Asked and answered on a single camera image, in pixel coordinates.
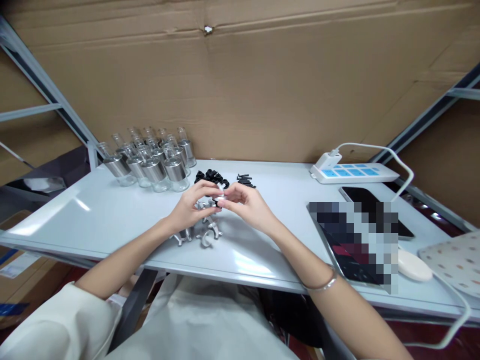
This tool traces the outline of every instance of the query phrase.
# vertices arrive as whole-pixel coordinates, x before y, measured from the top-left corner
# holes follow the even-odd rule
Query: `pixelated blurred area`
[[[398,292],[399,217],[390,202],[374,208],[360,202],[310,202],[308,211],[337,270],[349,280]]]

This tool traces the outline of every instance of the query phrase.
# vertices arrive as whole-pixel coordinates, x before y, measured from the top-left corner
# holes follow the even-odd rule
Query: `white table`
[[[198,170],[219,171],[233,182],[238,173],[250,174],[275,215],[316,255],[327,263],[330,256],[307,210],[309,202],[343,202],[340,185],[323,185],[310,177],[310,164],[199,160]],[[394,193],[381,183],[362,184],[379,200]],[[101,165],[27,219],[0,237],[0,243],[52,254],[104,259],[170,213],[181,193],[155,193],[133,185],[121,188]],[[404,200],[396,201],[399,219],[415,234],[402,241],[405,250],[418,249],[449,239],[443,231]],[[181,247],[169,239],[145,262],[152,269],[202,278],[304,293],[299,279],[278,247],[264,234],[224,210],[216,215],[223,236],[212,247],[198,240]],[[436,279],[418,283],[400,275],[398,294],[363,285],[354,286],[371,304],[389,309],[457,317],[460,301]],[[464,295],[472,306],[471,320],[480,322],[480,300]]]

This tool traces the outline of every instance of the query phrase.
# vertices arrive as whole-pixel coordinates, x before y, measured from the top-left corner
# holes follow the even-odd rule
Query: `wrist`
[[[177,232],[172,226],[172,222],[169,220],[168,216],[160,219],[155,225],[151,227],[150,230],[155,239],[160,241],[160,243],[163,243],[165,240],[167,240],[169,237],[171,237]]]
[[[277,242],[278,239],[285,237],[285,231],[289,232],[287,227],[275,217],[268,225],[265,234],[274,242]]]

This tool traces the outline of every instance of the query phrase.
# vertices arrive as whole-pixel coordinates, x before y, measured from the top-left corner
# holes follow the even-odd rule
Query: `finger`
[[[195,191],[195,201],[203,198],[204,196],[212,196],[212,195],[223,195],[224,192],[220,190],[218,187],[201,187],[197,191]]]
[[[207,181],[207,180],[200,180],[196,184],[194,184],[191,189],[193,189],[193,192],[197,191],[200,188],[203,187],[209,187],[209,188],[216,188],[217,185],[214,182]]]
[[[228,197],[228,200],[230,200],[232,203],[238,203],[242,201],[242,197],[233,193]]]
[[[225,190],[225,195],[230,195],[232,193],[238,193],[240,196],[245,195],[247,196],[250,191],[253,190],[252,188],[242,185],[241,183],[234,182],[230,187]]]
[[[229,200],[220,200],[218,202],[218,206],[221,207],[221,208],[230,210],[231,212],[239,215],[240,217],[242,217],[242,214],[245,210],[243,205],[240,205],[236,202],[232,202],[232,201],[229,201]]]
[[[222,209],[219,207],[209,207],[203,210],[199,210],[196,212],[197,221],[209,217],[210,215],[213,215],[215,213],[219,213],[221,211]]]

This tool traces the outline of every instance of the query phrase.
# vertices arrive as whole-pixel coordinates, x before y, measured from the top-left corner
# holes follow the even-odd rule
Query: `white power cord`
[[[400,189],[398,189],[395,196],[391,199],[392,202],[395,201],[400,196],[400,194],[407,188],[408,185],[410,185],[410,183],[414,179],[414,172],[412,171],[412,169],[410,169],[407,165],[405,165],[405,163],[402,160],[400,160],[399,156],[395,153],[395,151],[393,151],[389,147],[378,146],[378,145],[360,144],[360,143],[357,143],[357,142],[344,142],[343,144],[340,144],[335,149],[333,149],[328,155],[331,156],[331,157],[337,155],[339,153],[339,149],[342,146],[345,146],[345,145],[355,145],[355,146],[360,146],[360,147],[364,147],[364,148],[374,148],[374,149],[387,150],[388,152],[390,152],[390,154],[393,156],[393,158],[396,160],[396,162],[402,168],[404,168],[406,170],[406,172],[408,173],[408,178],[403,183],[403,185],[400,187]]]
[[[400,245],[398,245],[398,248],[400,250],[404,250]],[[467,300],[465,300],[465,298],[457,291],[457,289],[455,289],[452,285],[450,285],[447,281],[445,281],[435,271],[433,271],[432,269],[430,270],[433,273],[433,275],[435,275],[436,278],[440,280],[441,283],[446,285],[447,288],[449,288],[453,293],[455,293],[455,295],[458,296],[458,298],[463,303],[463,306],[465,307],[465,312],[450,326],[450,329],[448,329],[445,336],[439,343],[429,344],[429,343],[423,343],[423,342],[409,342],[409,343],[404,343],[403,345],[440,350],[440,349],[446,348],[450,344],[450,342],[454,338],[457,331],[467,322],[467,320],[469,319],[472,313],[472,308],[470,308],[470,305],[467,302]]]
[[[414,172],[412,171],[412,169],[410,169],[402,160],[400,160],[398,155],[389,147],[361,144],[361,143],[357,143],[357,142],[344,142],[343,144],[340,144],[335,149],[333,149],[328,155],[331,156],[331,157],[334,157],[334,156],[338,155],[339,149],[342,146],[345,146],[345,145],[353,145],[353,146],[360,146],[360,147],[364,147],[364,148],[374,148],[374,149],[387,150],[393,156],[393,158],[396,160],[396,162],[402,168],[404,168],[406,170],[406,172],[408,173],[408,178],[403,183],[403,185],[400,187],[400,189],[398,189],[395,196],[391,199],[392,202],[395,201],[400,196],[400,194],[407,188],[408,185],[410,185],[410,183],[414,179]],[[469,319],[469,317],[472,313],[472,309],[470,308],[470,305],[465,300],[465,298],[452,285],[450,285],[447,281],[445,281],[443,278],[441,278],[433,270],[432,270],[432,273],[436,276],[436,278],[438,280],[440,280],[440,282],[445,284],[453,293],[455,293],[455,295],[458,296],[458,298],[461,300],[461,302],[465,306],[465,312],[451,325],[450,329],[447,331],[447,333],[445,334],[445,336],[443,337],[443,339],[439,343],[428,344],[428,343],[422,343],[422,342],[411,342],[411,343],[404,343],[405,346],[422,347],[422,348],[435,349],[435,350],[444,349],[452,341],[452,339],[454,338],[457,331],[467,322],[467,320]]]

